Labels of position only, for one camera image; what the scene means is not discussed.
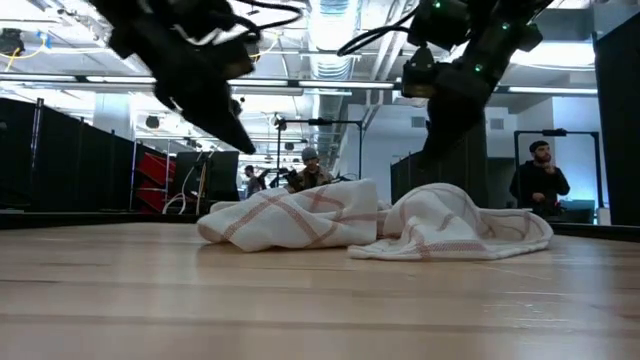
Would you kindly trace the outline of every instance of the metal pole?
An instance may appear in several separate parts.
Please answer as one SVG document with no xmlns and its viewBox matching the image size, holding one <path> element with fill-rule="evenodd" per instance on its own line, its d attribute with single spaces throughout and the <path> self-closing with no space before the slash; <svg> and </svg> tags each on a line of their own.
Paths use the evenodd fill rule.
<svg viewBox="0 0 640 360">
<path fill-rule="evenodd" d="M 133 210 L 133 186 L 136 178 L 136 155 L 138 152 L 138 140 L 133 137 L 133 155 L 131 157 L 131 187 L 129 188 L 129 211 Z"/>
<path fill-rule="evenodd" d="M 594 131 L 591 133 L 591 136 L 593 137 L 593 145 L 595 147 L 595 151 L 596 151 L 596 181 L 597 181 L 597 189 L 598 189 L 598 207 L 599 208 L 603 208 L 604 207 L 604 196 L 602 194 L 602 171 L 601 171 L 601 164 L 600 164 L 600 133 L 597 131 Z"/>
<path fill-rule="evenodd" d="M 114 186 L 114 166 L 116 161 L 116 131 L 111 130 L 111 138 L 109 144 L 109 190 L 107 191 L 107 208 L 114 209 L 114 194 L 113 194 L 113 186 Z"/>
<path fill-rule="evenodd" d="M 514 146 L 514 154 L 513 154 L 513 158 L 516 162 L 516 185 L 517 185 L 517 189 L 518 189 L 518 197 L 516 198 L 516 206 L 520 207 L 520 203 L 521 198 L 522 198 L 522 194 L 520 193 L 520 141 L 518 140 L 520 138 L 520 134 L 522 132 L 521 131 L 514 131 L 513 132 L 513 146 Z"/>
<path fill-rule="evenodd" d="M 358 123 L 358 134 L 360 141 L 358 142 L 358 180 L 362 180 L 362 121 Z"/>
<path fill-rule="evenodd" d="M 276 176 L 276 187 L 280 187 L 280 142 L 282 140 L 282 123 L 278 123 L 278 149 L 276 150 L 276 169 L 278 175 Z"/>
<path fill-rule="evenodd" d="M 169 201 L 169 165 L 171 165 L 171 140 L 167 140 L 167 169 L 164 175 L 164 203 Z"/>
<path fill-rule="evenodd" d="M 78 148 L 76 151 L 76 181 L 74 184 L 74 207 L 78 207 L 78 201 L 80 200 L 80 167 L 82 164 L 82 134 L 84 132 L 84 117 L 80 118 L 80 125 L 78 125 Z"/>
<path fill-rule="evenodd" d="M 36 180 L 36 162 L 38 159 L 38 144 L 40 143 L 40 125 L 42 120 L 42 108 L 44 107 L 44 99 L 38 98 L 36 107 L 33 112 L 33 126 L 31 128 L 31 165 L 29 172 L 29 192 L 33 197 L 33 188 Z"/>
</svg>

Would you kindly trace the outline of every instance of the wooden table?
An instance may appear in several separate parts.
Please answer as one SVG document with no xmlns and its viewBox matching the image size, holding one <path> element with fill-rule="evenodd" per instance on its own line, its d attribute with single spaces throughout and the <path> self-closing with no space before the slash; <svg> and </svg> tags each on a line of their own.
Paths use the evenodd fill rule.
<svg viewBox="0 0 640 360">
<path fill-rule="evenodd" d="M 0 232 L 0 359 L 639 359 L 640 245 L 498 262 L 243 254 L 194 225 Z"/>
</svg>

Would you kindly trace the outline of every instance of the man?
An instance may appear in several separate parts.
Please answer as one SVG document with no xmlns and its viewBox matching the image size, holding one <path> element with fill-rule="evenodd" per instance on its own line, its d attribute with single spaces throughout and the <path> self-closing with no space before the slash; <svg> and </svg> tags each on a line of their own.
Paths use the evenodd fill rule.
<svg viewBox="0 0 640 360">
<path fill-rule="evenodd" d="M 247 185 L 247 199 L 251 197 L 251 195 L 257 193 L 260 190 L 264 190 L 265 186 L 262 182 L 264 182 L 264 178 L 262 182 L 261 178 L 255 175 L 253 165 L 247 165 L 244 168 L 244 174 L 249 178 L 249 184 Z"/>
<path fill-rule="evenodd" d="M 558 195 L 569 193 L 569 184 L 562 171 L 551 164 L 551 149 L 546 141 L 529 146 L 533 160 L 518 167 L 509 192 L 518 199 L 518 207 L 545 210 L 555 207 Z"/>
<path fill-rule="evenodd" d="M 308 147 L 302 150 L 302 162 L 306 167 L 292 179 L 294 186 L 291 184 L 285 186 L 290 193 L 331 184 L 333 176 L 320 166 L 316 149 Z"/>
</svg>

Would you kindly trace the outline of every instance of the ceiling light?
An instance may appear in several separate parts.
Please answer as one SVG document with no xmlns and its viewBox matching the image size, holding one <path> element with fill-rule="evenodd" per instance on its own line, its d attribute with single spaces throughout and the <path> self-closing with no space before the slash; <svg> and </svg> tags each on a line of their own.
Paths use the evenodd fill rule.
<svg viewBox="0 0 640 360">
<path fill-rule="evenodd" d="M 326 89 L 393 89 L 394 83 L 390 82 L 362 82 L 362 81 L 319 81 L 301 80 L 298 86 L 302 88 L 326 88 Z"/>
<path fill-rule="evenodd" d="M 462 44 L 451 52 L 445 61 L 459 58 L 468 43 Z M 543 41 L 529 52 L 516 50 L 511 62 L 518 65 L 577 67 L 592 65 L 595 62 L 593 44 L 575 41 Z"/>
<path fill-rule="evenodd" d="M 126 83 L 126 84 L 153 84 L 156 79 L 150 76 L 87 76 L 91 82 Z"/>
<path fill-rule="evenodd" d="M 75 81 L 71 75 L 40 75 L 40 74 L 7 74 L 0 73 L 0 80 L 17 81 Z"/>
<path fill-rule="evenodd" d="M 326 89 L 308 89 L 304 91 L 305 95 L 325 95 L 325 96 L 351 96 L 353 93 L 346 90 L 326 90 Z"/>
<path fill-rule="evenodd" d="M 277 143 L 278 142 L 278 138 L 251 138 L 251 141 L 259 142 L 259 143 Z M 302 143 L 306 142 L 306 140 L 300 139 L 300 138 L 297 138 L 297 139 L 283 138 L 283 139 L 280 139 L 280 142 L 282 142 L 282 143 L 302 144 Z"/>
<path fill-rule="evenodd" d="M 41 30 L 46 30 L 53 27 L 58 27 L 58 26 L 61 26 L 61 21 L 58 19 L 50 19 L 50 20 L 2 19 L 0 20 L 0 28 L 20 29 L 23 31 L 41 31 Z"/>
<path fill-rule="evenodd" d="M 287 80 L 269 79 L 233 79 L 228 81 L 231 86 L 260 86 L 260 87 L 287 87 Z"/>
<path fill-rule="evenodd" d="M 521 94 L 548 94 L 548 95 L 597 95 L 598 89 L 510 86 L 508 88 L 508 92 L 521 93 Z"/>
</svg>

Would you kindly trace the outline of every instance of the crumpled towel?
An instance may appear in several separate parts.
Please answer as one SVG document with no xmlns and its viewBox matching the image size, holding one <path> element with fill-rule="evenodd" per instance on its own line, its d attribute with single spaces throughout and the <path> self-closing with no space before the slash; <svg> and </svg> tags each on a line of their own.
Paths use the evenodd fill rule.
<svg viewBox="0 0 640 360">
<path fill-rule="evenodd" d="M 198 231 L 247 252 L 349 246 L 352 258 L 382 260 L 500 259 L 545 249 L 553 235 L 534 214 L 480 209 L 449 184 L 421 186 L 390 206 L 378 202 L 371 180 L 296 194 L 269 189 L 243 202 L 217 203 Z"/>
</svg>

